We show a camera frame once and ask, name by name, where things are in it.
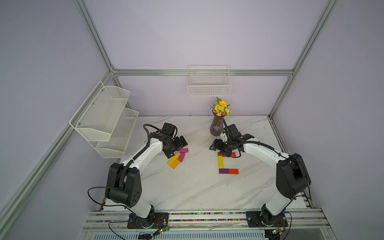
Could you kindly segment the lime yellow long block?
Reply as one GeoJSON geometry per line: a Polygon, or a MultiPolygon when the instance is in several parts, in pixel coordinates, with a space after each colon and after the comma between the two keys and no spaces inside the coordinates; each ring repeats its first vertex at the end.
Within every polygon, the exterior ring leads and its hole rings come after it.
{"type": "Polygon", "coordinates": [[[224,158],[223,156],[218,156],[218,166],[219,166],[219,169],[224,169],[224,158]]]}

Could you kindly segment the dark purple block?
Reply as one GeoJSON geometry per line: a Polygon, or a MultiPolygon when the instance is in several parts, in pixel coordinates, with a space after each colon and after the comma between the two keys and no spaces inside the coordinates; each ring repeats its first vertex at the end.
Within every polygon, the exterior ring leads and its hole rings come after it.
{"type": "Polygon", "coordinates": [[[227,175],[230,173],[229,169],[219,169],[219,174],[227,175]]]}

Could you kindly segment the orange-red block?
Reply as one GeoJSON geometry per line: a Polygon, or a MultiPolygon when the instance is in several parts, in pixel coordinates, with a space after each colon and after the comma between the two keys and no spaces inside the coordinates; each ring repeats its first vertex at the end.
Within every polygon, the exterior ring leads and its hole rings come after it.
{"type": "Polygon", "coordinates": [[[239,174],[239,170],[238,169],[229,169],[229,174],[230,175],[238,175],[239,174]]]}

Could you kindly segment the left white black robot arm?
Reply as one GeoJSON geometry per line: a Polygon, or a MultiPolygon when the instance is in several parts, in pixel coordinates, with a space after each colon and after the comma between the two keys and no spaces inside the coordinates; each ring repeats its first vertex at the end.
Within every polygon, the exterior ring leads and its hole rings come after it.
{"type": "Polygon", "coordinates": [[[188,143],[183,136],[177,136],[178,128],[173,124],[164,123],[161,129],[144,124],[143,128],[147,134],[143,147],[128,160],[110,166],[105,198],[146,219],[151,216],[154,207],[141,198],[141,173],[156,155],[164,153],[170,159],[188,143]]]}

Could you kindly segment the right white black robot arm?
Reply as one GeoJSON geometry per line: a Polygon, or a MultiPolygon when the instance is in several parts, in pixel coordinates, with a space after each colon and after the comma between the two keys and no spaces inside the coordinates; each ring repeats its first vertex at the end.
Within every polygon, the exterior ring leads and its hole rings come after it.
{"type": "Polygon", "coordinates": [[[273,168],[276,173],[276,191],[262,206],[259,217],[261,224],[267,227],[282,219],[286,207],[312,183],[302,156],[281,153],[257,141],[250,134],[242,135],[234,124],[224,128],[221,138],[213,141],[210,150],[218,151],[225,157],[231,157],[233,151],[238,150],[255,156],[273,168]]]}

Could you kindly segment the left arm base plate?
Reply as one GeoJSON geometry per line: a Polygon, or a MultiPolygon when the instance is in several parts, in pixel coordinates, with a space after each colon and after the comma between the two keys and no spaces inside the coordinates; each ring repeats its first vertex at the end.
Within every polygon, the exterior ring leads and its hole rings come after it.
{"type": "Polygon", "coordinates": [[[150,213],[147,218],[141,218],[131,213],[127,223],[128,229],[159,229],[169,221],[169,213],[150,213]]]}

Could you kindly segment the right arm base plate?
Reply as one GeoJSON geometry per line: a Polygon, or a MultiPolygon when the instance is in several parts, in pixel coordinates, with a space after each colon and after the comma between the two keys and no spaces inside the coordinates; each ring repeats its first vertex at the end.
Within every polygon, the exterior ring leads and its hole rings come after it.
{"type": "Polygon", "coordinates": [[[246,212],[246,219],[250,228],[288,227],[284,213],[274,216],[263,211],[249,211],[246,212]]]}

